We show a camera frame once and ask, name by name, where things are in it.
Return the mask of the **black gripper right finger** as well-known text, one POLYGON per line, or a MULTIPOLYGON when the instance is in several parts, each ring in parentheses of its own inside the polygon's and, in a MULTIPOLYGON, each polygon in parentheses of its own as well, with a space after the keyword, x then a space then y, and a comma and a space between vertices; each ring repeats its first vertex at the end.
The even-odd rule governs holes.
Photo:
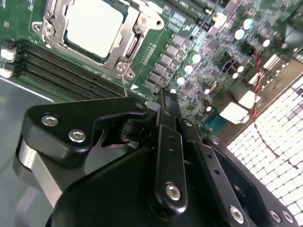
POLYGON ((194 165, 205 188, 203 198, 219 227, 296 227, 289 209, 257 179, 215 136, 202 139, 194 124, 181 117, 177 94, 170 94, 170 110, 177 115, 194 165))

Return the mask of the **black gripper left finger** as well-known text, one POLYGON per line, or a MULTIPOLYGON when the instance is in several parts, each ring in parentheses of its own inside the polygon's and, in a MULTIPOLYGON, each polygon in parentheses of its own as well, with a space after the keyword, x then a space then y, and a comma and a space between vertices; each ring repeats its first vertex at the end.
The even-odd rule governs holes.
POLYGON ((161 90, 150 102, 127 96, 33 106, 24 115, 18 161, 55 208, 70 185, 131 152, 183 154, 170 94, 161 90))

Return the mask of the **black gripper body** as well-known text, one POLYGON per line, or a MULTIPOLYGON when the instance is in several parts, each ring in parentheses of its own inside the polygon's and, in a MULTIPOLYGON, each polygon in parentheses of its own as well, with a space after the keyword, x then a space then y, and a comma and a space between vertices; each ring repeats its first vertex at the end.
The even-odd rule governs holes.
POLYGON ((226 226, 202 183, 182 152, 141 148, 70 185, 49 226, 226 226))

